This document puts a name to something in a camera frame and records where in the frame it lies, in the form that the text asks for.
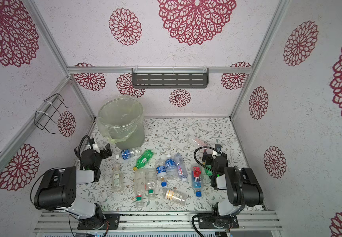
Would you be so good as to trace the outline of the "clear bottle blue label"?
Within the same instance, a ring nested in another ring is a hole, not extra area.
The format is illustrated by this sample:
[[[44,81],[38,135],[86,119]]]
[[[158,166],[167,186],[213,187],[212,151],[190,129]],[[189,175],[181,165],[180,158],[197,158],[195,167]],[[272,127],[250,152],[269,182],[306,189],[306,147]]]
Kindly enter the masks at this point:
[[[142,154],[142,149],[140,147],[135,147],[131,149],[121,150],[115,157],[116,159],[127,160],[130,158],[138,157]]]

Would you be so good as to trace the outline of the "clear bottle green red cap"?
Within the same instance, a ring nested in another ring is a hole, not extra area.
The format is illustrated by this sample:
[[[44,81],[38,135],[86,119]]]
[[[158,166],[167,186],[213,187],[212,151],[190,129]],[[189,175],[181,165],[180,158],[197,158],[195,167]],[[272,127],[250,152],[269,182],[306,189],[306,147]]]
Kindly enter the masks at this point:
[[[143,168],[135,171],[134,177],[135,207],[143,207],[143,196],[145,195],[145,170]]]

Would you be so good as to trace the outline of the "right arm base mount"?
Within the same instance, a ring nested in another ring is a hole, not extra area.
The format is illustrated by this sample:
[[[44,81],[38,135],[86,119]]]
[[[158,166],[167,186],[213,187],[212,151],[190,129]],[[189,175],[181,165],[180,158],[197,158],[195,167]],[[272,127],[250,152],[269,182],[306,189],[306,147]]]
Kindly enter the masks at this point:
[[[237,216],[213,216],[212,214],[199,213],[196,215],[200,229],[237,229],[239,223]]]

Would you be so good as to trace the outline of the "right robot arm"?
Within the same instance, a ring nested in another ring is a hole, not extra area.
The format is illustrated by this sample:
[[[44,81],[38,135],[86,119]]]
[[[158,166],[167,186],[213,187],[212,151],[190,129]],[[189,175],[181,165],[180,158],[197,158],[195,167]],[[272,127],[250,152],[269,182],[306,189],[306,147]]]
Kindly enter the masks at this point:
[[[264,194],[251,168],[229,166],[227,154],[220,145],[215,148],[203,146],[202,167],[208,172],[210,186],[215,190],[226,191],[226,199],[216,203],[212,216],[234,217],[245,207],[262,205]]]

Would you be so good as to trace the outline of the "blue bottle red label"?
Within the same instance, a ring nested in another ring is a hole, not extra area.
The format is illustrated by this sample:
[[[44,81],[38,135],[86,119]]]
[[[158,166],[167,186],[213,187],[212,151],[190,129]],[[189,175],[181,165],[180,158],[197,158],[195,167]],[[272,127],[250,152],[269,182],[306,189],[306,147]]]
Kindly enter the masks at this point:
[[[198,165],[192,166],[191,181],[192,181],[192,188],[195,192],[196,197],[200,198],[202,196],[202,188],[203,188],[202,170],[200,166]]]

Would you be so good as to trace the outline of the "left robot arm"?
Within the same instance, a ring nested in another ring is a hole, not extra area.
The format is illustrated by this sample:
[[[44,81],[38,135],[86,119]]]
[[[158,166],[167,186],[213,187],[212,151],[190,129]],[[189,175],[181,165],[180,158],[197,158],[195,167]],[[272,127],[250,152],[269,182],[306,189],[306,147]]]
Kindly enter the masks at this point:
[[[52,168],[42,175],[41,183],[32,205],[38,210],[67,212],[79,221],[79,230],[109,228],[109,221],[100,205],[89,202],[77,194],[77,185],[98,182],[101,176],[102,160],[113,155],[110,144],[100,149],[97,144],[87,144],[80,152],[75,148],[81,167]]]

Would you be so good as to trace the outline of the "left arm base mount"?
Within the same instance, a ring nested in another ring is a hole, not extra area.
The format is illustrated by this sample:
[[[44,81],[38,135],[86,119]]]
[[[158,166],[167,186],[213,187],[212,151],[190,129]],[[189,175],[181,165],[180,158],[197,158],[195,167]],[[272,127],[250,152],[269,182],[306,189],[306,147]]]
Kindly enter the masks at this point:
[[[120,214],[97,214],[97,216],[79,220],[77,230],[117,230],[120,217]]]

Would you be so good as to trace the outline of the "clear bottle pale label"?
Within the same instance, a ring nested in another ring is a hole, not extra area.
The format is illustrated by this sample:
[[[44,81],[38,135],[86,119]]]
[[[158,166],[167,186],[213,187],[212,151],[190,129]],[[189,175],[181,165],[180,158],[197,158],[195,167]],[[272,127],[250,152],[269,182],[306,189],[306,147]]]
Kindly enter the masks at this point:
[[[123,178],[120,164],[115,164],[113,166],[112,188],[116,192],[121,191],[123,188]]]

